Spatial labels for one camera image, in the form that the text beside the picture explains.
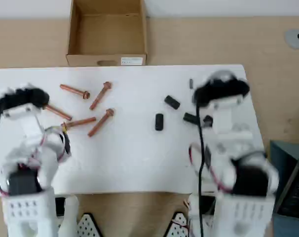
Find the red wire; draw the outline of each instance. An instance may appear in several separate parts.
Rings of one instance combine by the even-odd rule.
[[[193,164],[192,156],[191,156],[191,154],[192,154],[191,149],[192,149],[192,146],[189,147],[189,151],[188,151],[188,152],[189,152],[189,160],[190,160],[191,165],[192,165],[193,167],[195,167],[194,164]],[[212,166],[209,167],[209,171],[210,171],[210,174],[211,174],[211,176],[212,176],[212,178],[213,178],[214,183],[217,185],[217,187],[218,187],[219,190],[222,190],[222,191],[224,191],[224,192],[226,192],[226,193],[230,193],[230,192],[232,191],[231,189],[225,187],[225,185],[223,185],[223,184],[218,180],[218,178],[216,177],[215,172],[214,172]]]

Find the white board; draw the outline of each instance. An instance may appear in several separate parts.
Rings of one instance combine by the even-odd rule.
[[[196,189],[196,176],[188,160],[188,147],[199,142],[199,137],[197,127],[183,121],[185,112],[195,114],[191,102],[194,90],[189,89],[188,81],[193,78],[197,87],[221,69],[246,78],[241,65],[1,69],[0,91],[31,83],[48,92],[50,103],[72,115],[73,120],[91,116],[100,119],[106,109],[115,109],[114,117],[92,138],[87,133],[94,124],[69,131],[73,156],[60,165],[54,178],[57,194],[189,194]],[[112,82],[111,91],[90,111],[90,104],[106,81]],[[61,83],[87,89],[91,98],[84,101],[61,90]],[[164,103],[167,95],[181,102],[178,110]],[[161,132],[154,129],[156,113],[164,114]],[[255,145],[262,148],[251,96],[234,116],[251,127]],[[48,111],[43,111],[39,118],[44,127],[63,122]],[[1,120],[0,168],[6,154],[22,141],[22,129],[17,125]]]

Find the perforated plate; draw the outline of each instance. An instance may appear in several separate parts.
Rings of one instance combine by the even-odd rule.
[[[77,225],[78,237],[102,237],[93,216],[84,214]]]
[[[175,213],[165,237],[188,237],[188,229],[186,227],[182,227],[186,225],[187,219],[185,218],[184,214]]]

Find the table surface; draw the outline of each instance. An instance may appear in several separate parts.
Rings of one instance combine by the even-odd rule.
[[[30,83],[46,91],[50,104],[71,115],[73,121],[93,116],[100,120],[106,109],[114,109],[114,116],[93,137],[88,137],[87,133],[96,123],[68,131],[72,157],[59,166],[53,179],[56,195],[190,194],[197,188],[197,177],[188,158],[188,148],[192,143],[199,144],[200,140],[197,126],[183,121],[185,113],[195,114],[194,90],[189,88],[188,81],[193,78],[194,88],[199,88],[219,70],[230,70],[237,78],[247,80],[242,65],[18,68],[0,69],[0,91]],[[89,106],[105,81],[110,81],[112,88],[91,111]],[[62,91],[60,84],[89,89],[91,98],[84,101],[80,96]],[[164,102],[166,95],[180,102],[177,110]],[[254,148],[262,149],[251,94],[232,111],[233,123],[247,125],[253,135]],[[201,117],[212,112],[201,110]],[[160,132],[155,130],[157,113],[164,114],[164,129]],[[38,119],[43,127],[65,121],[45,110]],[[8,156],[4,147],[10,144],[10,150],[17,148],[24,140],[23,129],[18,124],[10,119],[1,121],[0,170]],[[203,185],[202,191],[216,189],[216,185]]]
[[[292,28],[299,17],[149,19],[148,65],[243,64],[264,143],[299,143],[299,50],[284,41]],[[67,66],[67,38],[68,19],[0,20],[0,68]],[[92,212],[104,236],[162,236],[185,197],[85,195],[80,214]]]

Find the wooden table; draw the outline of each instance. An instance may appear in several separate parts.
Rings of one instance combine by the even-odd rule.
[[[299,17],[149,19],[148,65],[243,64],[266,146],[299,143],[299,50],[284,42],[291,28]],[[67,38],[68,19],[0,20],[0,68],[65,67]],[[186,197],[84,195],[80,214],[92,212],[104,236],[160,237]]]

